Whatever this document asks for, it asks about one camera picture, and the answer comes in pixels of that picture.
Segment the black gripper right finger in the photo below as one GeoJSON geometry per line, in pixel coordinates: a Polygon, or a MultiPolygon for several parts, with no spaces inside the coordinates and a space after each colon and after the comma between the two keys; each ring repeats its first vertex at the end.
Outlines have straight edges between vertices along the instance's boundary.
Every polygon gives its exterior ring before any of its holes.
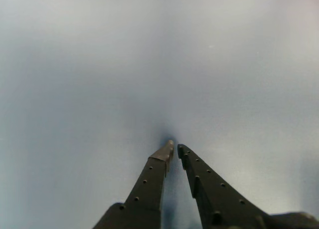
{"type": "Polygon", "coordinates": [[[272,229],[270,216],[245,199],[194,151],[179,144],[192,197],[204,229],[272,229]]]}

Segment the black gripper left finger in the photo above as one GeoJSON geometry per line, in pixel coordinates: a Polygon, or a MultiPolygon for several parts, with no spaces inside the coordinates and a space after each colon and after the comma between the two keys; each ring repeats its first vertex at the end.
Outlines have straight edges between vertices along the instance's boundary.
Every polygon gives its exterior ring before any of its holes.
{"type": "Polygon", "coordinates": [[[168,140],[149,156],[126,201],[115,203],[95,229],[160,229],[164,180],[173,158],[174,142],[168,140]]]}

